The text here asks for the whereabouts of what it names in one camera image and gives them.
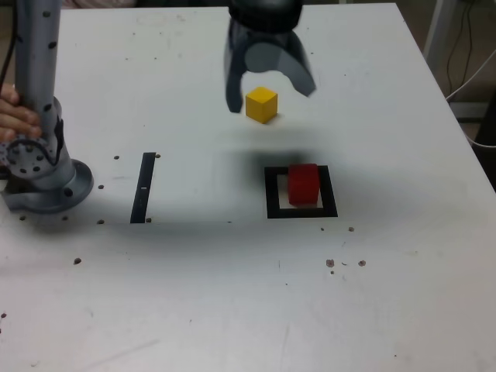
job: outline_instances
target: black square outline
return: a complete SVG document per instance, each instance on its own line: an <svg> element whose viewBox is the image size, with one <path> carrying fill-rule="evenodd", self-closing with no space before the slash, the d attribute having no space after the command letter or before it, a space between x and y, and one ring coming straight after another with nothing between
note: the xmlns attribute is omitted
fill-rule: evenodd
<svg viewBox="0 0 496 372"><path fill-rule="evenodd" d="M288 174L288 167L265 167L265 197L267 199L268 219L314 219L337 217L336 201L332 193L331 177L326 165L319 165L320 197L322 208L280 208L277 176Z"/></svg>

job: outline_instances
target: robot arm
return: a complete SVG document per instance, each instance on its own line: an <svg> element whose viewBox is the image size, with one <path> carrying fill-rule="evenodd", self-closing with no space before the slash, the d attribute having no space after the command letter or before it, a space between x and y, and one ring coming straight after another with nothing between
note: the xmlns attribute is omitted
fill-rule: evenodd
<svg viewBox="0 0 496 372"><path fill-rule="evenodd" d="M72 160L64 143L64 121L53 96L62 0L15 0L15 86L22 103L40 114L39 139L18 136L0 144L10 178L2 192L11 210L61 212L84 200L93 187L90 169ZM247 71L280 71L304 95L315 90L303 47L292 32L302 0L232 0L225 51L226 101L243 106L241 78Z"/></svg>

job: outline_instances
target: red cube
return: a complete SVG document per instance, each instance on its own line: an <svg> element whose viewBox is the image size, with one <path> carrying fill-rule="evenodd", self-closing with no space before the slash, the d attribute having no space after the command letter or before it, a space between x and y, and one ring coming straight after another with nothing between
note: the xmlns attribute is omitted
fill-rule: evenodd
<svg viewBox="0 0 496 372"><path fill-rule="evenodd" d="M289 204L314 205L319 199L319 169L317 164L293 164L289 166Z"/></svg>

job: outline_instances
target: white table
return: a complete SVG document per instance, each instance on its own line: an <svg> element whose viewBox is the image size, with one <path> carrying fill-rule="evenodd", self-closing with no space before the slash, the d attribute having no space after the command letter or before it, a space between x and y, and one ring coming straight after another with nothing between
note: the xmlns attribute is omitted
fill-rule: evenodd
<svg viewBox="0 0 496 372"><path fill-rule="evenodd" d="M339 3L353 4L353 0L339 0ZM445 53L444 45L450 31L449 28L456 3L456 0L436 0L436 5L432 12L431 26L429 27L423 53L425 62L433 73L436 73Z"/></svg>
<svg viewBox="0 0 496 372"><path fill-rule="evenodd" d="M228 19L63 12L57 97L95 189L23 222L2 204L0 370L494 370L496 197L396 6L305 7L318 91L243 81L279 93L269 126L227 110ZM130 225L147 151L152 223ZM339 217L267 220L268 153L327 165Z"/></svg>

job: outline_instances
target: human hand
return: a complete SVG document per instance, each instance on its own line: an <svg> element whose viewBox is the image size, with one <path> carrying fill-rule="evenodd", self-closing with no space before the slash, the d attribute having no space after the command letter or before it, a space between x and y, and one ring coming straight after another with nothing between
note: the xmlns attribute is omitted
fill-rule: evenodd
<svg viewBox="0 0 496 372"><path fill-rule="evenodd" d="M18 134L30 138L41 136L40 117L26 107L19 106L19 93L9 84L0 91L0 142L13 141Z"/></svg>

